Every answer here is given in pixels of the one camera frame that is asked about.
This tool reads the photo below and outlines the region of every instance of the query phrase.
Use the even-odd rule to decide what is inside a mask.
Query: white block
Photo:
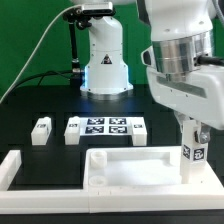
[[[14,179],[20,165],[21,154],[19,150],[11,150],[0,166],[0,191],[7,191]]]
[[[147,145],[147,130],[143,117],[131,118],[132,142],[134,146]]]
[[[51,129],[51,118],[40,118],[31,133],[32,145],[46,145]]]
[[[69,118],[66,130],[65,130],[65,145],[78,145],[80,139],[80,118]]]

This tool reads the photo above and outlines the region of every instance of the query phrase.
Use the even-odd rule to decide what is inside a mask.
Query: green wall
[[[0,6],[0,96],[19,73],[52,19],[71,6],[69,0],[1,0]],[[129,65],[130,82],[146,83],[140,53],[150,45],[150,31],[137,18],[135,4],[117,6],[116,18],[124,28],[124,60]],[[224,31],[214,20],[216,54],[224,56]],[[80,62],[89,60],[88,31],[77,31]],[[71,51],[68,25],[59,19],[50,30],[23,77],[48,70],[70,69]],[[42,84],[68,84],[60,77],[45,78]]]

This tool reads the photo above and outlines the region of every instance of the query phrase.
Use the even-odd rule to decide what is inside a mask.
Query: black table
[[[32,146],[37,120],[51,117],[46,146]],[[22,166],[9,190],[82,189],[85,153],[95,147],[132,147],[130,136],[82,136],[78,146],[65,146],[68,119],[80,117],[144,117],[148,146],[181,144],[173,111],[152,99],[147,85],[136,85],[132,97],[96,101],[70,86],[21,87],[0,106],[0,160],[20,149]],[[208,161],[223,182],[224,132],[211,131]],[[223,223],[224,211],[171,211],[104,214],[1,215],[0,223]]]

